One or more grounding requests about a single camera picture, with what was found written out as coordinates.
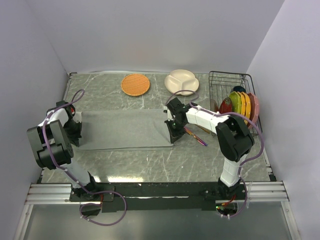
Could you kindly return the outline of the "grey cloth napkin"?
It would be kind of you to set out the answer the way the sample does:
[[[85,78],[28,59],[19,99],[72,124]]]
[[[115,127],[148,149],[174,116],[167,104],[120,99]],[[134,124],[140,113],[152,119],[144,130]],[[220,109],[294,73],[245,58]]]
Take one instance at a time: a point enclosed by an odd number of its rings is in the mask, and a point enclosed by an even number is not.
[[[171,148],[161,109],[83,111],[80,151],[137,151]]]

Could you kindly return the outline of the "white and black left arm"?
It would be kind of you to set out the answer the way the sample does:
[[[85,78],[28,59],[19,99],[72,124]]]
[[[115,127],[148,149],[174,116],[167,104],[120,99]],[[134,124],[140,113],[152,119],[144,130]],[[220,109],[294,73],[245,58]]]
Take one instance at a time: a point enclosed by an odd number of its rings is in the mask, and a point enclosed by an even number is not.
[[[65,174],[71,192],[81,200],[94,201],[99,188],[93,176],[74,160],[73,146],[80,145],[82,122],[74,119],[75,107],[64,100],[46,112],[45,119],[27,130],[37,165]]]

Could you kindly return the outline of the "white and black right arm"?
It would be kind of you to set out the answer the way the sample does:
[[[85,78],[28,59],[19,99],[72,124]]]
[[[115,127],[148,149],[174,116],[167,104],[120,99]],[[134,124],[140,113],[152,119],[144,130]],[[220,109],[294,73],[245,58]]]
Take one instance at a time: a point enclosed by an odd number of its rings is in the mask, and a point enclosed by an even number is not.
[[[193,124],[213,132],[218,139],[224,156],[222,173],[218,179],[218,192],[223,199],[236,194],[240,184],[240,167],[251,151],[255,140],[240,115],[220,114],[200,105],[183,104],[177,97],[166,102],[164,122],[169,131],[170,142],[174,144],[187,131],[186,125]]]

